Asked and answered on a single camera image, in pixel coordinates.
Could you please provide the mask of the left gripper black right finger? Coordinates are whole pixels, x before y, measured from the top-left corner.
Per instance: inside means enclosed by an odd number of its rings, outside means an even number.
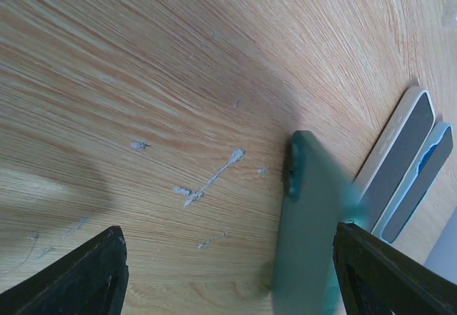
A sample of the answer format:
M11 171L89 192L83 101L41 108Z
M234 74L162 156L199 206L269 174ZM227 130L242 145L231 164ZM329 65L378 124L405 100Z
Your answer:
M338 223L333 262L347 314L455 314L456 285L356 224Z

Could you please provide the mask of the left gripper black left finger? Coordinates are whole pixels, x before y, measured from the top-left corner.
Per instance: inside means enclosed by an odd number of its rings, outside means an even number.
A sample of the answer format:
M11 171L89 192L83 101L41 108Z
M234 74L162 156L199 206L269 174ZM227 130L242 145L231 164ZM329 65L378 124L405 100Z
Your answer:
M120 226L110 226L1 293L2 314L120 314L129 267Z

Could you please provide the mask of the light blue phone case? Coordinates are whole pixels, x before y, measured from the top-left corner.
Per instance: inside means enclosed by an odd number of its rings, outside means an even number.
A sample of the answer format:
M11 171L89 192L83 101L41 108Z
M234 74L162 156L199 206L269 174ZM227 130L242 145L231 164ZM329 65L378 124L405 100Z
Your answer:
M405 225L412 219L452 150L453 128L449 123L438 122L371 230L375 237L390 244L397 239Z

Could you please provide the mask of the teal phone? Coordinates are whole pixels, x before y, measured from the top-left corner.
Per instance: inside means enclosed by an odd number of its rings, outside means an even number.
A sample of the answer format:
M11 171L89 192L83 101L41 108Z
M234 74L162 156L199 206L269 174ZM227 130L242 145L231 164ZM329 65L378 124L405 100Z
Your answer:
M311 131L286 144L283 201L273 265L275 314L333 314L341 292L333 264L340 222L366 224L360 194Z

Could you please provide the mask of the blue phone dark screen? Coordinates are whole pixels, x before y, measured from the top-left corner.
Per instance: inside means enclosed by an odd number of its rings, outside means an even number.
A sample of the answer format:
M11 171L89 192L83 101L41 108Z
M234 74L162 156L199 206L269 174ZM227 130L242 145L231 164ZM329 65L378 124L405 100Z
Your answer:
M416 208L427 194L439 171L453 149L452 128L447 127L436 143L429 144L421 157L413 183L389 219L382 232L382 238L393 243L404 226L413 216Z

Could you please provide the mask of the clear magsafe phone case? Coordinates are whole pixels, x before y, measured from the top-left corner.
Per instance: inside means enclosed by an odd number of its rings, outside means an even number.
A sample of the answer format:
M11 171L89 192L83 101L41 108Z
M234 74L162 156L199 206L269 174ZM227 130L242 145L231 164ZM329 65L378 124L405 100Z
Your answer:
M456 0L446 0L441 23L444 26L456 27Z

